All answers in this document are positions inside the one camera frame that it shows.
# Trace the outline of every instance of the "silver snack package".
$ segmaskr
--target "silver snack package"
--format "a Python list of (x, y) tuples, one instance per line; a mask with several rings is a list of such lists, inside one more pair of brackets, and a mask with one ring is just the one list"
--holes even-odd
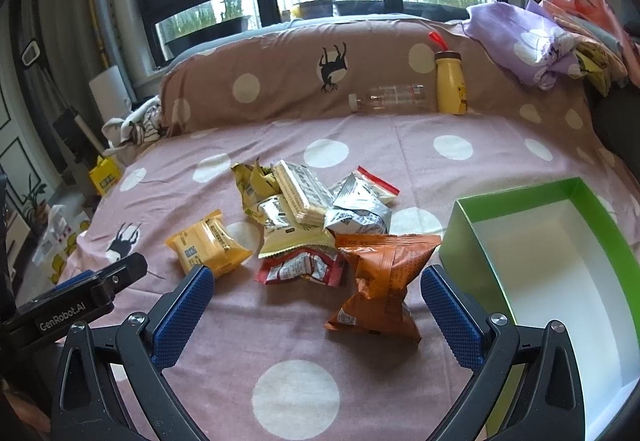
[(391, 210), (354, 174), (347, 176), (324, 227), (334, 233), (388, 233)]

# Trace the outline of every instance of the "clear plastic bottle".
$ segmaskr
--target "clear plastic bottle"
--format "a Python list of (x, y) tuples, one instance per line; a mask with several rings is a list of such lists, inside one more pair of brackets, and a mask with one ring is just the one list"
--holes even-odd
[(367, 114), (420, 114), (427, 112), (427, 96), (423, 85), (391, 85), (372, 88), (364, 96), (350, 94), (349, 107)]

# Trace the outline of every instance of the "orange snack package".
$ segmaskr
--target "orange snack package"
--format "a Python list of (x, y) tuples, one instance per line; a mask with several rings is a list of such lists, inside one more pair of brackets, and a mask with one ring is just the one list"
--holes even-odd
[(358, 292), (324, 327), (400, 335), (420, 342), (404, 297), (407, 285), (439, 243), (438, 235), (337, 235), (335, 246), (353, 269)]

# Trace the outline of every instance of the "yellow bottle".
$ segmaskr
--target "yellow bottle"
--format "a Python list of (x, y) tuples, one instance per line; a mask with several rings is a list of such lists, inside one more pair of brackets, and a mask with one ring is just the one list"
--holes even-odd
[(438, 112), (444, 114), (466, 114), (466, 85), (462, 75), (460, 53), (441, 51), (436, 53), (438, 66), (436, 95)]

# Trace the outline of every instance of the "open cardboard box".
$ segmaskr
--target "open cardboard box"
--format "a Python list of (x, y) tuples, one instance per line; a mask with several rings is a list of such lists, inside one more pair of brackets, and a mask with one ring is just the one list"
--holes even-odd
[[(580, 178), (459, 199), (440, 246), (445, 270), (489, 313), (515, 324), (563, 322), (584, 395), (586, 440), (618, 413), (640, 376), (640, 267)], [(513, 367), (487, 421), (494, 434), (515, 392)]]

